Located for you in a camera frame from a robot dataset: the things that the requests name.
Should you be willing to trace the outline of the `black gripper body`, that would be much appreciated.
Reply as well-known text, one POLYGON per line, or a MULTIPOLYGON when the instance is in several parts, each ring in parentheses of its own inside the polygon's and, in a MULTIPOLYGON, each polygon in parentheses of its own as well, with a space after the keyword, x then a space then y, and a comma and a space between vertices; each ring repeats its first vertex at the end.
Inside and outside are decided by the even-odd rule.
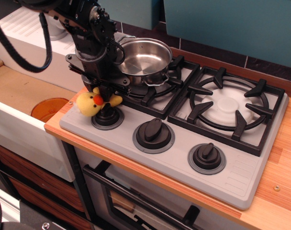
POLYGON ((124 59, 124 50, 115 40, 109 40, 103 46, 97 40, 74 39, 75 53, 66 55, 69 69, 89 78, 96 78, 98 83, 110 84, 125 88, 130 84, 129 78, 123 74, 118 65, 124 59))

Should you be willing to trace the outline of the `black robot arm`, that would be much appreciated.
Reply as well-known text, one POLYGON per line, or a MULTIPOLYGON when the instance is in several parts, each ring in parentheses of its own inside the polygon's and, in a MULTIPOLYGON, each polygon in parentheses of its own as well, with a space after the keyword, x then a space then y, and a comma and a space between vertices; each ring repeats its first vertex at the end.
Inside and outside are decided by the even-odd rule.
POLYGON ((115 21, 95 0, 21 0, 19 3, 39 12, 43 28, 46 59, 41 67, 28 63, 22 57, 15 61, 30 72, 42 72, 52 60, 52 45, 48 35, 46 15, 60 21, 64 29, 72 36, 76 56, 83 65, 83 81, 92 90, 98 86, 106 101, 111 100, 114 89, 110 86, 110 77, 116 72, 115 65, 125 60, 123 47, 115 41, 117 32, 115 21))

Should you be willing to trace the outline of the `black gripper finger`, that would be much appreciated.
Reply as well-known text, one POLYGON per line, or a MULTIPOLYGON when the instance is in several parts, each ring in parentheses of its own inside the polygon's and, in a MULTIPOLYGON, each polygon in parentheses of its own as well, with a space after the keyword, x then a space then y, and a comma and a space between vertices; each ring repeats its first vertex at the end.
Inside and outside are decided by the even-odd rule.
POLYGON ((100 95, 105 102, 112 102, 114 99, 115 89, 109 85, 99 86, 100 95))
POLYGON ((81 79, 89 92, 93 92, 93 89, 99 86, 96 78, 89 78, 88 76, 82 74, 81 79))

